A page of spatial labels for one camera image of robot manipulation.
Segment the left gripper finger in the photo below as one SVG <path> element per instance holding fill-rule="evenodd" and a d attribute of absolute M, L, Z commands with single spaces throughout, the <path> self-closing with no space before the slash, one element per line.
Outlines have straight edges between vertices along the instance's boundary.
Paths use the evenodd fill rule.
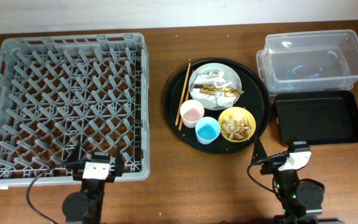
<path fill-rule="evenodd" d="M 68 158 L 66 159 L 65 163 L 66 164 L 71 164 L 74 162 L 78 162 L 79 161 L 79 157 L 80 157 L 80 146 L 81 143 L 78 141 L 77 145 L 75 146 L 74 150 L 72 151 L 72 153 L 68 156 Z"/>
<path fill-rule="evenodd" d="M 115 165 L 114 165 L 114 176 L 115 177 L 121 177 L 125 168 L 125 163 L 123 161 L 123 158 L 121 156 L 121 149 L 118 146 L 116 148 L 116 157 L 115 157 Z"/>

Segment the food scraps pile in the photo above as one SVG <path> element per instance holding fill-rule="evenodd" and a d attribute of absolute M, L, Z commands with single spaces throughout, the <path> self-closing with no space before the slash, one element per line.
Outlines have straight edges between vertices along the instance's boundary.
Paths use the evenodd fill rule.
<path fill-rule="evenodd" d="M 225 137 L 233 141 L 245 140 L 251 132 L 247 117 L 229 115 L 221 122 L 221 131 Z"/>

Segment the yellow bowl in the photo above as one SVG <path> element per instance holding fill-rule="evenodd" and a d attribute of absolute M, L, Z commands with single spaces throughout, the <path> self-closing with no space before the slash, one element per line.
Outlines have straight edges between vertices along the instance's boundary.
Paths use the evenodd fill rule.
<path fill-rule="evenodd" d="M 234 115 L 234 116 L 239 116 L 239 117 L 247 117 L 249 120 L 249 124 L 251 125 L 251 132 L 250 135 L 243 141 L 233 141 L 228 139 L 227 137 L 225 137 L 221 131 L 221 134 L 223 136 L 223 138 L 225 138 L 226 140 L 230 141 L 230 142 L 245 142 L 248 141 L 252 135 L 255 133 L 256 130 L 256 121 L 255 118 L 253 117 L 253 115 L 246 109 L 244 108 L 240 108 L 240 107 L 232 107 L 232 108 L 228 108 L 226 110 L 224 110 L 218 119 L 218 123 L 220 124 L 220 128 L 221 128 L 221 122 L 223 119 L 227 118 L 229 115 Z"/>

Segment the blue cup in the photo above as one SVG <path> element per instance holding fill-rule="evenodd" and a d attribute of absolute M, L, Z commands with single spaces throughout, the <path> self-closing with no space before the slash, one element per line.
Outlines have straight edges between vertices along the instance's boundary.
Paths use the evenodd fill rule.
<path fill-rule="evenodd" d="M 220 132 L 218 121 L 209 116 L 201 118 L 195 126 L 196 138 L 201 144 L 212 143 L 220 135 Z"/>

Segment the gold snack wrapper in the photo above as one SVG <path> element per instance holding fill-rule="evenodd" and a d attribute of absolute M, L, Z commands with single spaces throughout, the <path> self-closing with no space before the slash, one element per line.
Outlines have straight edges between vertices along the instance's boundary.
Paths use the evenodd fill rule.
<path fill-rule="evenodd" d="M 200 88 L 200 93 L 214 96 L 237 97 L 242 95 L 244 92 L 229 86 L 217 88 L 212 85 L 203 85 Z"/>

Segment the pink cup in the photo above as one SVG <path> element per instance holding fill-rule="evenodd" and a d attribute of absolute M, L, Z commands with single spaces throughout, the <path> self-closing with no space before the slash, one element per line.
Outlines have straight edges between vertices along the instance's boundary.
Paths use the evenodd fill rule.
<path fill-rule="evenodd" d="M 204 107 L 197 100 L 188 100 L 187 102 L 192 103 L 192 105 L 194 106 L 194 109 L 187 113 L 186 118 L 189 121 L 194 121 L 193 124 L 196 126 L 196 123 L 204 116 Z"/>

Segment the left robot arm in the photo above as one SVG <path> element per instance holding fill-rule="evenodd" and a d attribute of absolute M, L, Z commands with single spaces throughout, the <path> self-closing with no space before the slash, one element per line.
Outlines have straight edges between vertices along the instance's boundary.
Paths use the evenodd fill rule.
<path fill-rule="evenodd" d="M 66 197 L 62 212 L 66 223 L 100 223 L 105 184 L 113 183 L 124 172 L 120 149 L 116 149 L 114 170 L 110 170 L 111 155 L 95 152 L 89 159 L 80 159 L 80 144 L 65 161 L 73 171 L 73 179 L 81 182 L 81 189 Z"/>

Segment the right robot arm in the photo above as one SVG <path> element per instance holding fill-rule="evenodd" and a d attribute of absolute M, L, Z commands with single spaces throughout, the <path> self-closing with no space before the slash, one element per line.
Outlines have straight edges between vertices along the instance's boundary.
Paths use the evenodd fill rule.
<path fill-rule="evenodd" d="M 272 187 L 268 188 L 250 179 L 258 186 L 273 193 L 283 208 L 283 215 L 276 215 L 274 223 L 318 223 L 322 214 L 325 186 L 313 179 L 300 179 L 298 171 L 304 168 L 311 157 L 311 149 L 305 141 L 295 141 L 288 149 L 268 156 L 258 136 L 254 138 L 254 151 L 247 173 L 253 166 L 261 166 L 261 175 L 273 175 Z"/>

